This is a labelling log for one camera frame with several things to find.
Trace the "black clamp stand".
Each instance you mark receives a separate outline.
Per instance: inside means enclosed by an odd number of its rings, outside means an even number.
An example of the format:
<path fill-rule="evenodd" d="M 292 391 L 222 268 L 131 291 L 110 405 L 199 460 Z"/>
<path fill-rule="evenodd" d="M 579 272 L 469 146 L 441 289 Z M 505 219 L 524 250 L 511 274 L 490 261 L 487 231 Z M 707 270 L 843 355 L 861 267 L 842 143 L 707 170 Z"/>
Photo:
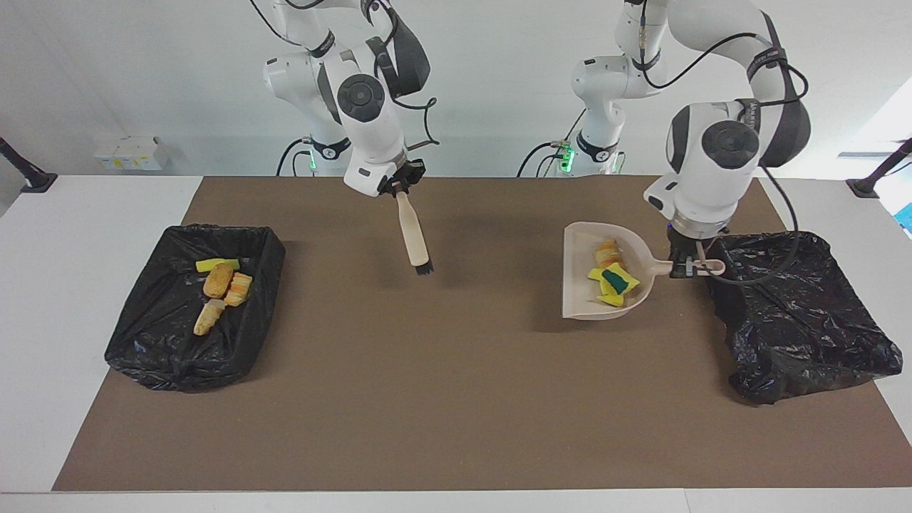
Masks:
<path fill-rule="evenodd" d="M 847 179 L 846 185 L 856 197 L 878 199 L 879 195 L 875 191 L 877 182 L 908 165 L 912 165 L 912 137 L 903 140 L 898 149 L 883 159 L 869 175 L 860 179 Z"/>
<path fill-rule="evenodd" d="M 0 137 L 0 155 L 10 162 L 25 179 L 26 184 L 21 188 L 23 194 L 43 194 L 58 179 L 58 173 L 43 171 L 35 163 L 20 155 L 3 137 Z"/>

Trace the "black bag lined bin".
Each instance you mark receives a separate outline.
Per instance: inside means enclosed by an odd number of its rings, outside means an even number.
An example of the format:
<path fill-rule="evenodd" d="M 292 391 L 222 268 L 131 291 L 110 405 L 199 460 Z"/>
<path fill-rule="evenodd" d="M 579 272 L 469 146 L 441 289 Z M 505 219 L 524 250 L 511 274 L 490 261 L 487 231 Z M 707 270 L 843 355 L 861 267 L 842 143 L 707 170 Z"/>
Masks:
<path fill-rule="evenodd" d="M 794 236 L 779 232 L 721 237 L 709 249 L 726 266 L 724 281 L 709 279 L 708 288 L 734 360 L 734 392 L 773 405 L 902 373 L 902 351 L 858 298 L 830 243 L 802 232 L 782 269 L 793 246 Z"/>
<path fill-rule="evenodd" d="M 193 327 L 207 298 L 196 263 L 205 259 L 238 259 L 253 283 L 244 303 L 198 336 Z M 240 382 L 269 334 L 285 259 L 269 227 L 166 228 L 128 294 L 105 361 L 151 390 L 201 393 Z"/>

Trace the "pale flaky pastry piece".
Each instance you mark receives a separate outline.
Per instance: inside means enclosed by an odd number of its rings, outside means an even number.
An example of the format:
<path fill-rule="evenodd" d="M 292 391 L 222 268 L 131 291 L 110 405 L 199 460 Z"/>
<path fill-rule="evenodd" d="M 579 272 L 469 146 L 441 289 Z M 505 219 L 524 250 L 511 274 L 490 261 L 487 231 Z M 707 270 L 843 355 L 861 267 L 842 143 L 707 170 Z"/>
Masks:
<path fill-rule="evenodd" d="M 226 290 L 224 302 L 228 306 L 240 306 L 247 301 L 253 277 L 235 272 Z"/>
<path fill-rule="evenodd" d="M 193 326 L 193 334 L 196 336 L 207 335 L 221 318 L 222 312 L 226 309 L 226 303 L 221 299 L 209 299 L 203 305 L 202 311 Z"/>

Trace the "beige plastic dustpan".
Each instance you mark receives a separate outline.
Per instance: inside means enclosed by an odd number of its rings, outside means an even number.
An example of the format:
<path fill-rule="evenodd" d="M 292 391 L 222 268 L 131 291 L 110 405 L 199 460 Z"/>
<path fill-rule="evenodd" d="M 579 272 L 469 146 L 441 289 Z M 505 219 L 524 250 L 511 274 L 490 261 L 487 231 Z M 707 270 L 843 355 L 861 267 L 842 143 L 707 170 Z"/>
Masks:
<path fill-rule="evenodd" d="M 596 250 L 606 240 L 615 240 L 623 257 L 622 267 L 639 284 L 624 295 L 624 304 L 603 302 L 602 286 L 589 277 L 597 270 Z M 651 294 L 659 276 L 670 276 L 674 263 L 655 259 L 648 244 L 635 232 L 620 225 L 576 222 L 564 228 L 561 315 L 579 321 L 620 318 L 641 305 Z"/>

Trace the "brown bread bun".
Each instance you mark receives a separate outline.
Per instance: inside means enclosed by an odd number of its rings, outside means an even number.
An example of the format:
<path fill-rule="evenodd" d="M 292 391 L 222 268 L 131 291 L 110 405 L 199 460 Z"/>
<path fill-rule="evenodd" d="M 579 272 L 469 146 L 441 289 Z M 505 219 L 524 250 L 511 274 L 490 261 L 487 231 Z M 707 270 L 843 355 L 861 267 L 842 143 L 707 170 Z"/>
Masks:
<path fill-rule="evenodd" d="M 203 284 L 203 294 L 210 299 L 224 298 L 234 276 L 234 267 L 222 262 L 218 263 L 208 273 Z"/>

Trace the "notched yellow sponge piece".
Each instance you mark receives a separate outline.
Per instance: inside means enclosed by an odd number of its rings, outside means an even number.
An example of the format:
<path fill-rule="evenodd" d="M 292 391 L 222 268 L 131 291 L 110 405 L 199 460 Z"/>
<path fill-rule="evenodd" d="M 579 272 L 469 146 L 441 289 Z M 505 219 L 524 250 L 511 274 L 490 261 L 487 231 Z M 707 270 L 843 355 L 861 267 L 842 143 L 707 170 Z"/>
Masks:
<path fill-rule="evenodd" d="M 620 306 L 624 306 L 624 296 L 603 295 L 603 290 L 602 290 L 603 283 L 601 281 L 601 276 L 600 276 L 601 270 L 602 269 L 591 269 L 589 272 L 589 275 L 587 275 L 587 277 L 590 280 L 596 281 L 599 285 L 601 295 L 597 296 L 597 298 L 601 302 L 603 302 L 609 306 L 616 306 L 616 308 L 620 308 Z"/>

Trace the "brown table mat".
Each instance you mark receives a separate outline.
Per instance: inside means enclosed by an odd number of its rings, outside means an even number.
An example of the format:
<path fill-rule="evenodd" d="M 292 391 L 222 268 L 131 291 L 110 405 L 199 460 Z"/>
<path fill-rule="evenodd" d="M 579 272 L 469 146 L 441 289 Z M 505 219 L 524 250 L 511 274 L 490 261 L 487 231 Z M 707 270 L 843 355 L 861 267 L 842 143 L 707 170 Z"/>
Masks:
<path fill-rule="evenodd" d="M 396 204 L 339 179 L 208 177 L 186 223 L 286 247 L 253 371 L 209 393 L 110 371 L 56 491 L 910 487 L 874 384 L 746 405 L 698 280 L 610 321 L 561 317 L 563 230 L 628 227 L 665 254 L 649 177 L 426 178 Z"/>

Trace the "beige hand brush black bristles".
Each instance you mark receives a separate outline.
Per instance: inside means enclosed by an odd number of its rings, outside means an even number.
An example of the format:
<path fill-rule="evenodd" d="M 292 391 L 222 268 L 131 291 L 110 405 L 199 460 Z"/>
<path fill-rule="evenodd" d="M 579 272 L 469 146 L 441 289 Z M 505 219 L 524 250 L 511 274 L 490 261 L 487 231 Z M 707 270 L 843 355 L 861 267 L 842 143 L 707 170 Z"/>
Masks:
<path fill-rule="evenodd" d="M 398 221 L 402 231 L 403 241 L 410 265 L 414 267 L 419 276 L 433 273 L 433 263 L 423 236 L 419 217 L 408 199 L 407 192 L 399 191 L 396 195 L 398 206 Z"/>

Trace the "white cardboard boxes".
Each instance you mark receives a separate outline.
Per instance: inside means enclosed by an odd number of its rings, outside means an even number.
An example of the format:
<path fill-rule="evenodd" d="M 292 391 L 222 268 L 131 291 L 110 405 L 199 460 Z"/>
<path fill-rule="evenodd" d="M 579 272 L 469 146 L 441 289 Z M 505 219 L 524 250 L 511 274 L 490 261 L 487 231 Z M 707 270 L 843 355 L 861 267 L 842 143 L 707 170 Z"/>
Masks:
<path fill-rule="evenodd" d="M 160 172 L 170 163 L 168 149 L 155 136 L 98 140 L 93 158 L 105 171 Z"/>

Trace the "small yellow sponge piece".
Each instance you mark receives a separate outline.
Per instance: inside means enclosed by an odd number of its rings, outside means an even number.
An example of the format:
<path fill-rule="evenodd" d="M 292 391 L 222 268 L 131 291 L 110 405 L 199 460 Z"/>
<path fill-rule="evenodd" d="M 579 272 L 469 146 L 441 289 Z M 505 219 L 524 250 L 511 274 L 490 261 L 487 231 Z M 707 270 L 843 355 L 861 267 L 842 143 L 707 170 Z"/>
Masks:
<path fill-rule="evenodd" d="M 641 282 L 630 275 L 618 262 L 602 269 L 600 276 L 603 283 L 603 295 L 625 296 L 641 285 Z"/>

